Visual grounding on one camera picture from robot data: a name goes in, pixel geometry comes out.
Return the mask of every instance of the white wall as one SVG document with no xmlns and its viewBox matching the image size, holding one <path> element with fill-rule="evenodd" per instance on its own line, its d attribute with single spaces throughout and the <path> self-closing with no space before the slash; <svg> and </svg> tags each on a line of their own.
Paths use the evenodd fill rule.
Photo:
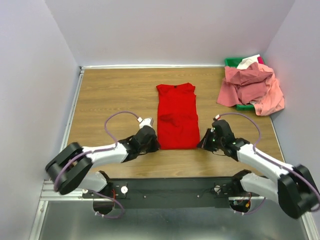
<svg viewBox="0 0 320 240">
<path fill-rule="evenodd" d="M 320 1 L 297 0 L 265 53 L 286 108 L 272 116 L 284 158 L 309 168 L 320 188 Z M 314 214 L 318 228 L 320 212 Z"/>
<path fill-rule="evenodd" d="M 223 64 L 264 52 L 294 0 L 45 0 L 77 62 Z"/>
<path fill-rule="evenodd" d="M 0 1 L 0 239 L 29 238 L 78 65 L 43 0 Z"/>
</svg>

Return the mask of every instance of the white cloth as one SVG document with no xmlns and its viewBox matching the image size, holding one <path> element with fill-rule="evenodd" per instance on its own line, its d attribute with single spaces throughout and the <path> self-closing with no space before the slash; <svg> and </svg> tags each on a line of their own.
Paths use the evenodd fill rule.
<svg viewBox="0 0 320 240">
<path fill-rule="evenodd" d="M 236 67 L 237 69 L 247 69 L 251 64 L 258 63 L 258 57 L 260 57 L 260 54 L 246 57 L 242 59 L 242 61 L 239 63 L 239 65 Z"/>
</svg>

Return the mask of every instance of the metal floor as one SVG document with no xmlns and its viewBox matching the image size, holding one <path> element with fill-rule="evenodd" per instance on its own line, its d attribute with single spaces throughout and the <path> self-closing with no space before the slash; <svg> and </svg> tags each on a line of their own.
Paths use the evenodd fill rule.
<svg viewBox="0 0 320 240">
<path fill-rule="evenodd" d="M 91 201 L 50 201 L 39 239 L 306 240 L 308 237 L 301 219 L 288 217 L 269 200 L 257 213 L 245 216 L 213 207 L 128 209 L 116 220 L 95 216 Z"/>
</svg>

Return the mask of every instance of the wooden surface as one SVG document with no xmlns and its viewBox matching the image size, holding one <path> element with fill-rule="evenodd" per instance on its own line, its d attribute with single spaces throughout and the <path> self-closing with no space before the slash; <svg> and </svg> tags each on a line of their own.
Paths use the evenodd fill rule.
<svg viewBox="0 0 320 240">
<path fill-rule="evenodd" d="M 179 85 L 191 83 L 195 86 L 196 108 L 200 138 L 211 127 L 217 114 L 234 112 L 235 109 L 216 103 L 223 68 L 157 68 L 157 69 L 88 69 L 85 70 L 76 104 L 68 142 L 79 142 L 82 146 L 112 144 L 104 131 L 104 122 L 110 115 L 121 111 L 133 111 L 142 118 L 154 118 L 157 129 L 158 92 L 156 85 Z M 252 117 L 262 132 L 257 147 L 281 160 L 281 152 L 269 117 Z M 254 143 L 258 132 L 254 125 L 241 116 L 225 116 L 235 137 Z M 139 124 L 127 113 L 120 114 L 108 123 L 108 129 L 120 140 L 134 135 Z M 94 171 L 103 170 L 112 178 L 162 178 L 233 176 L 250 166 L 226 156 L 214 155 L 202 149 L 159 150 L 142 155 L 121 164 L 108 164 Z"/>
</svg>

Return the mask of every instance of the cable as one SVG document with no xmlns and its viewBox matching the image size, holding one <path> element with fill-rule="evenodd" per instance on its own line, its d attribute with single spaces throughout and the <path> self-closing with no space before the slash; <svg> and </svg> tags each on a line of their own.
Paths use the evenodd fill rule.
<svg viewBox="0 0 320 240">
<path fill-rule="evenodd" d="M 113 193 L 113 199 L 116 199 L 116 191 L 114 189 L 112 189 L 111 191 Z"/>
<path fill-rule="evenodd" d="M 124 208 L 124 206 L 122 206 L 122 204 L 121 204 L 119 201 L 117 201 L 115 198 L 112 198 L 112 197 L 109 197 L 109 196 L 105 196 L 105 195 L 103 195 L 103 194 L 101 194 L 101 193 L 98 193 L 98 192 L 96 192 L 96 191 L 93 191 L 93 190 L 90 190 L 90 191 L 92 191 L 94 194 L 96 194 L 97 196 L 99 196 L 99 197 L 101 197 L 101 198 L 109 199 L 109 200 L 113 201 L 114 203 L 118 204 L 118 206 L 121 208 L 121 212 L 120 212 L 119 215 L 117 215 L 117 216 L 107 216 L 107 215 L 101 214 L 101 213 L 98 212 L 98 211 L 95 212 L 96 215 L 101 216 L 101 217 L 103 217 L 103 218 L 105 218 L 105 219 L 119 219 L 119 218 L 121 218 L 121 217 L 125 214 L 125 208 Z"/>
<path fill-rule="evenodd" d="M 256 146 L 257 144 L 260 142 L 261 140 L 261 131 L 260 131 L 260 128 L 259 126 L 256 124 L 255 121 L 253 121 L 250 117 L 248 117 L 247 115 L 244 115 L 242 113 L 239 113 L 239 112 L 227 112 L 227 113 L 223 113 L 223 114 L 220 114 L 220 115 L 217 115 L 215 117 L 215 119 L 219 119 L 220 117 L 222 116 L 225 116 L 225 115 L 240 115 L 242 117 L 245 117 L 246 119 L 248 119 L 250 122 L 253 123 L 253 125 L 256 127 L 256 129 L 258 130 L 258 133 L 259 133 L 259 137 L 258 137 L 258 140 L 253 144 L 253 151 L 255 154 L 257 154 L 259 157 L 263 158 L 264 160 L 268 161 L 269 163 L 272 163 L 274 165 L 276 165 L 277 167 L 281 168 L 281 169 L 284 169 L 286 170 L 287 172 L 293 174 L 295 177 L 299 178 L 301 181 L 303 181 L 307 186 L 308 188 L 315 194 L 316 198 L 318 199 L 318 206 L 314 209 L 311 209 L 311 212 L 317 212 L 319 209 L 320 209 L 320 194 L 318 193 L 318 191 L 316 190 L 316 188 L 314 186 L 311 185 L 310 182 L 308 182 L 304 177 L 302 177 L 301 175 L 299 175 L 298 173 L 296 173 L 295 171 L 293 171 L 292 169 L 286 167 L 286 166 L 283 166 L 273 160 L 271 160 L 270 158 L 260 154 L 257 150 L 256 150 Z M 258 209 L 260 209 L 260 207 L 262 206 L 262 204 L 265 202 L 266 198 L 263 199 L 263 201 L 261 202 L 261 204 L 253 211 L 251 212 L 247 212 L 245 214 L 250 214 L 250 213 L 253 213 L 253 212 L 256 212 Z"/>
<path fill-rule="evenodd" d="M 248 212 L 236 211 L 236 212 L 241 213 L 241 214 L 243 214 L 243 215 L 254 214 L 254 213 L 256 213 L 256 212 L 263 206 L 263 204 L 266 202 L 266 200 L 267 200 L 267 199 L 264 197 L 263 200 L 262 200 L 262 202 L 260 203 L 260 205 L 257 206 L 257 207 L 256 207 L 255 209 L 253 209 L 252 211 L 248 211 Z"/>
<path fill-rule="evenodd" d="M 239 204 L 239 203 L 242 203 L 242 201 L 243 201 L 245 198 L 247 198 L 247 197 L 248 197 L 248 196 L 244 196 L 243 198 L 241 198 L 240 201 L 238 202 L 238 204 Z M 252 198 L 252 194 L 251 194 L 251 192 L 249 192 L 249 202 L 250 202 L 251 198 Z"/>
<path fill-rule="evenodd" d="M 118 114 L 123 114 L 123 113 L 127 113 L 127 114 L 132 114 L 136 117 L 136 119 L 139 120 L 142 119 L 140 118 L 137 114 L 135 114 L 132 111 L 119 111 L 116 112 L 115 114 L 112 114 L 111 116 L 109 116 L 105 122 L 104 122 L 104 130 L 105 132 L 113 139 L 114 141 L 114 146 L 112 147 L 108 147 L 108 148 L 102 148 L 102 149 L 96 149 L 94 151 L 86 151 L 86 152 L 82 152 L 76 156 L 74 156 L 69 162 L 67 162 L 67 164 L 61 169 L 61 171 L 59 172 L 58 176 L 56 176 L 55 181 L 53 183 L 53 189 L 55 192 L 58 192 L 58 184 L 60 182 L 61 176 L 65 173 L 65 171 L 67 170 L 67 168 L 69 168 L 71 166 L 71 164 L 73 164 L 76 160 L 78 160 L 79 158 L 87 155 L 87 154 L 93 154 L 95 152 L 99 153 L 99 152 L 104 152 L 104 151 L 110 151 L 115 149 L 118 146 L 118 140 L 117 138 L 111 134 L 111 132 L 109 132 L 109 130 L 107 129 L 107 123 L 110 119 L 112 119 L 114 116 L 118 115 Z"/>
<path fill-rule="evenodd" d="M 215 153 L 214 151 L 212 152 L 214 155 L 217 155 L 217 156 L 223 156 L 223 157 L 225 157 L 225 156 L 227 156 L 227 155 L 225 155 L 225 154 L 217 154 L 217 153 Z"/>
</svg>

